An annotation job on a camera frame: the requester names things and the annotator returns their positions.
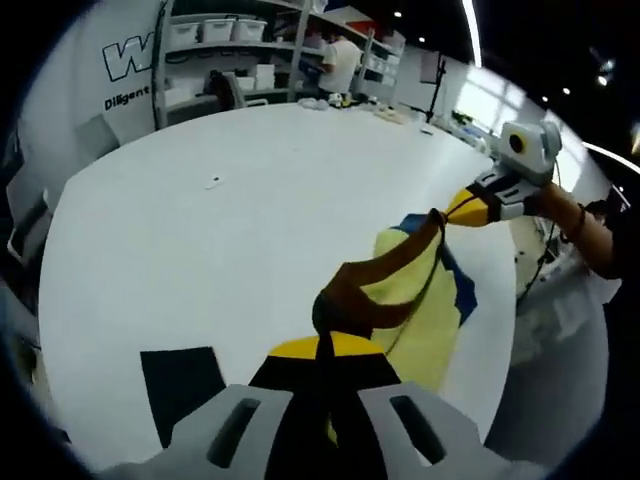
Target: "white table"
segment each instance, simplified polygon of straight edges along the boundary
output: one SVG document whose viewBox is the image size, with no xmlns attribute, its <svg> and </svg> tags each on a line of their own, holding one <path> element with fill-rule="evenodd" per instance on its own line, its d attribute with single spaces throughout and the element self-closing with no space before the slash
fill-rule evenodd
<svg viewBox="0 0 640 480">
<path fill-rule="evenodd" d="M 251 108 L 149 135 L 69 180 L 46 245 L 41 341 L 89 465 L 161 449 L 140 351 L 211 345 L 227 384 L 248 382 L 269 349 L 314 334 L 313 300 L 342 262 L 370 258 L 379 231 L 446 207 L 490 166 L 434 130 L 363 111 Z M 450 227 L 447 239 L 479 305 L 441 395 L 484 439 L 511 355 L 514 246 L 506 224 Z"/>
</svg>

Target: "blue cloth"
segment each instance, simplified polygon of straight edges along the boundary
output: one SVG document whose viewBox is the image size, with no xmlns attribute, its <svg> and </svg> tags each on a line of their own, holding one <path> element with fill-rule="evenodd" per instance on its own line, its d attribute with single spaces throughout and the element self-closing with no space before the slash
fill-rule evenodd
<svg viewBox="0 0 640 480">
<path fill-rule="evenodd" d="M 400 225 L 392 227 L 395 230 L 400 230 L 410 235 L 416 232 L 427 219 L 427 215 L 419 213 L 410 213 L 404 220 L 400 222 Z M 460 312 L 460 325 L 469 318 L 469 315 L 478 306 L 478 299 L 476 298 L 476 284 L 471 278 L 469 278 L 458 266 L 455 258 L 446 243 L 442 251 L 442 266 L 445 270 L 453 272 L 453 278 L 456 283 L 456 301 L 455 306 Z"/>
</svg>

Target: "person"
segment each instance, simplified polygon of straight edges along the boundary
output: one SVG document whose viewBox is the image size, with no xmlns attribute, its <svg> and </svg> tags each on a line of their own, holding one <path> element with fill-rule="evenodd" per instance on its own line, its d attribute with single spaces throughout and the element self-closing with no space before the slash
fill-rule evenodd
<svg viewBox="0 0 640 480">
<path fill-rule="evenodd" d="M 640 280 L 640 221 L 629 208 L 607 215 L 589 213 L 556 185 L 536 198 L 539 215 L 555 222 L 585 263 L 606 279 L 622 279 L 615 297 L 604 306 L 609 363 L 602 417 L 591 434 L 556 472 L 557 478 L 583 478 L 633 465 L 632 439 L 640 434 L 640 319 L 637 313 Z"/>
<path fill-rule="evenodd" d="M 325 100 L 332 93 L 349 92 L 362 56 L 362 51 L 344 36 L 330 33 L 328 37 L 329 45 L 321 65 L 323 73 L 318 82 L 320 97 Z"/>
</svg>

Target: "yellow cloth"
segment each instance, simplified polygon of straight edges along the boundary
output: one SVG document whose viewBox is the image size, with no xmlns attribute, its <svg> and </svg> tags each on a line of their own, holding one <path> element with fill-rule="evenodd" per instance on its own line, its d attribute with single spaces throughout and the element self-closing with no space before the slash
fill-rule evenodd
<svg viewBox="0 0 640 480">
<path fill-rule="evenodd" d="M 431 273 L 441 235 L 439 232 L 413 262 L 362 290 L 381 305 L 414 299 Z M 388 252 L 407 237 L 400 230 L 385 230 L 376 239 L 374 256 Z M 374 330 L 371 340 L 385 352 L 391 349 L 387 358 L 402 381 L 416 382 L 432 392 L 439 390 L 460 327 L 456 293 L 453 272 L 439 262 L 426 295 L 409 319 L 394 329 Z"/>
</svg>

